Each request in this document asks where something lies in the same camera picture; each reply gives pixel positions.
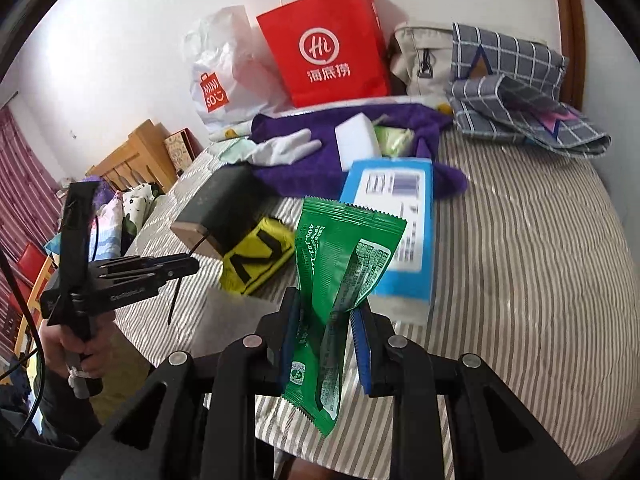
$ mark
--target wooden headboard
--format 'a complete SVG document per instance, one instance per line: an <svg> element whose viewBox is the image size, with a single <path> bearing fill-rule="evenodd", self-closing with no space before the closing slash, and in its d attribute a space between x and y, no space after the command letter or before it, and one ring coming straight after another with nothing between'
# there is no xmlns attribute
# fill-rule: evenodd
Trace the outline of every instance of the wooden headboard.
<svg viewBox="0 0 640 480"><path fill-rule="evenodd" d="M163 141L162 130L146 120L129 134L127 142L86 174L104 177L119 190L135 187L142 179L157 182L167 192L178 177Z"/></svg>

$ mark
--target gray plaid cloth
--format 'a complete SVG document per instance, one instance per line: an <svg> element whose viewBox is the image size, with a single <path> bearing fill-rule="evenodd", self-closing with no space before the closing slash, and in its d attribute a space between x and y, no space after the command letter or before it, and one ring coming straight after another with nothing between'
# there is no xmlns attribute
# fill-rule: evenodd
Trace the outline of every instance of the gray plaid cloth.
<svg viewBox="0 0 640 480"><path fill-rule="evenodd" d="M565 156L602 155L611 138L558 101L567 63L542 44L454 23L447 97L460 130Z"/></svg>

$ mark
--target white sponge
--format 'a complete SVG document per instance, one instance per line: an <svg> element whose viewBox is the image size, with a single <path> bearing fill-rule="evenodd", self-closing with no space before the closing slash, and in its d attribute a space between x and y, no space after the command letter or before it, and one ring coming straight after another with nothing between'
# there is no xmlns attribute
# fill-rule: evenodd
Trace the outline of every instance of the white sponge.
<svg viewBox="0 0 640 480"><path fill-rule="evenodd" d="M343 171L349 171L356 160L382 156L373 124L363 113L336 126L335 140L338 141L338 153L340 153L340 165Z"/></svg>

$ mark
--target curtain rod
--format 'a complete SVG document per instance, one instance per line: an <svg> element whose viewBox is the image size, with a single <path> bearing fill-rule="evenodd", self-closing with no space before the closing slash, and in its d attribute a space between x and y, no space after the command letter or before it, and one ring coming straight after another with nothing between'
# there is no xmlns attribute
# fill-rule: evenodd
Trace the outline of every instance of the curtain rod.
<svg viewBox="0 0 640 480"><path fill-rule="evenodd" d="M6 101L2 106L0 106L0 108L4 108L5 106L7 106L7 105L11 102L11 100L12 100L14 97L16 97L17 95L18 95L18 91L16 90L16 91L14 92L14 94L13 94L11 97L9 97L9 98L7 99L7 101Z"/></svg>

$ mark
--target black cable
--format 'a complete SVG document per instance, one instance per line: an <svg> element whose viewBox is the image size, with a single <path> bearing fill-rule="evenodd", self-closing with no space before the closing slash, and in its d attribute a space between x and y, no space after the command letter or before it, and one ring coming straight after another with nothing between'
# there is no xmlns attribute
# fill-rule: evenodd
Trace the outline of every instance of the black cable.
<svg viewBox="0 0 640 480"><path fill-rule="evenodd" d="M100 233L98 229L98 217L94 216L95 219L95 244L94 244L94 256L91 258L91 261L95 261L95 253L98 252L98 234Z"/></svg>
<svg viewBox="0 0 640 480"><path fill-rule="evenodd" d="M29 359L31 359L37 351L38 351L38 349L34 348L33 350L31 350L29 355L25 355L15 365L13 365L11 368L9 368L4 374L0 375L0 381L2 381L2 379L4 379L5 377L11 375L12 373L14 373L18 368L20 368L23 364L25 364L25 362L27 362Z"/></svg>
<svg viewBox="0 0 640 480"><path fill-rule="evenodd" d="M204 240L209 236L209 232L204 233L204 236L198 241L197 244L193 246L193 249L189 251L187 256L193 256L195 250L200 247L200 244L203 243ZM171 307L169 308L169 316L167 317L166 323L167 325L171 325L171 318L174 316L175 302L178 301L178 293L180 293L180 286L182 285L182 277L178 278L178 283L175 285L174 290L174 298L171 300Z"/></svg>
<svg viewBox="0 0 640 480"><path fill-rule="evenodd" d="M36 415L36 410L40 405L40 401L42 400L42 394L44 393L44 381L45 381L45 366L44 366L44 348L42 347L42 341L40 341L40 334L38 334L38 329L36 328L36 323L33 320L33 316L29 311L29 307L27 306L26 301L24 301L24 296L20 293L20 288L18 288L18 282L15 281L14 271L9 265L9 261L6 259L4 255L4 250L2 249L2 245L0 245L0 269L2 269L2 273L4 274L7 283L9 284L9 288L11 292L14 294L18 305L20 306L20 310L22 311L23 316L27 320L27 325L29 325L29 330L31 332L31 336L33 337L34 342L36 343L36 353L38 355L38 363L37 363L37 373L40 376L40 387L38 388L38 393L36 394L36 400L31 405L31 409L29 410L29 415L27 415L27 419L24 421L24 424L15 434L16 438L20 438L24 435L24 432L27 431L27 428L30 426L33 417Z"/></svg>

